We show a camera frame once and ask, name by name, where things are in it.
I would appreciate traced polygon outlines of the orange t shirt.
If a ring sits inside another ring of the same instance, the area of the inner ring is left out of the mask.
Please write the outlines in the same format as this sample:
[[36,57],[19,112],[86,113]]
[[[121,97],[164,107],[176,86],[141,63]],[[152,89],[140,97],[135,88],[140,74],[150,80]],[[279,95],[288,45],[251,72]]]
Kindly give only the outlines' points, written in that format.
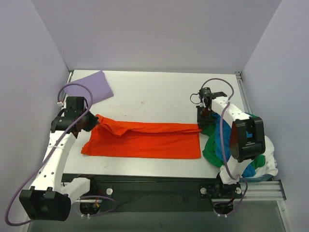
[[99,124],[81,153],[87,156],[193,160],[201,157],[196,124],[115,121]]

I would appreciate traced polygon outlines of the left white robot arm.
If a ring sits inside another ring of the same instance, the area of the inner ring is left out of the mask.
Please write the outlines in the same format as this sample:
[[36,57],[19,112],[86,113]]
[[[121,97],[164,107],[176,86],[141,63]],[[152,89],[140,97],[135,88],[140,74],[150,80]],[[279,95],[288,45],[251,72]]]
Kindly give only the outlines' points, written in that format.
[[61,186],[62,175],[70,150],[81,131],[90,132],[98,124],[98,117],[87,109],[84,97],[67,97],[65,107],[51,123],[46,163],[27,190],[19,195],[27,215],[32,220],[65,221],[71,205],[81,196],[92,199],[98,187],[86,177],[74,178]]

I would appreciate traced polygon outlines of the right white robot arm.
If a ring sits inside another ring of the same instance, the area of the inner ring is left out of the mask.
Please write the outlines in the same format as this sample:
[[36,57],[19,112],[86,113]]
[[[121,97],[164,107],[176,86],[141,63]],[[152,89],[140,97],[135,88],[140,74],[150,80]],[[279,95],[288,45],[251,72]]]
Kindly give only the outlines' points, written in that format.
[[202,130],[214,124],[214,114],[218,114],[221,124],[226,122],[231,128],[229,150],[225,167],[220,171],[220,182],[215,183],[214,193],[225,197],[231,192],[231,185],[239,182],[246,167],[266,149],[264,123],[260,117],[252,117],[231,104],[223,92],[211,92],[209,87],[199,90],[200,103],[197,106],[197,125]]

